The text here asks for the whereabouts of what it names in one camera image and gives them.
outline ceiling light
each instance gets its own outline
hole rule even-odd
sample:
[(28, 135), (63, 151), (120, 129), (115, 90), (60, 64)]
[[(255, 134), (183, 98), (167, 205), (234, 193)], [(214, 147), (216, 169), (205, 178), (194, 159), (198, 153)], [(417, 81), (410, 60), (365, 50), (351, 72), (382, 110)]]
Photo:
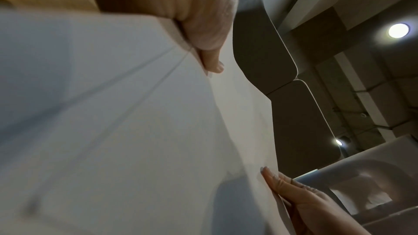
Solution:
[(388, 33), (392, 38), (399, 39), (405, 37), (409, 33), (409, 26), (404, 23), (398, 23), (393, 25)]

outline recessed light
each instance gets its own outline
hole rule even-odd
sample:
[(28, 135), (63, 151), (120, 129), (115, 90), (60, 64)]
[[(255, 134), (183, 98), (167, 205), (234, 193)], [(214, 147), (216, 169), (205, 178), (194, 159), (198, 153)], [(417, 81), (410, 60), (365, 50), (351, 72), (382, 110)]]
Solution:
[(405, 37), (409, 33), (409, 26), (404, 23), (398, 23), (390, 27), (388, 34), (392, 38), (399, 39)]

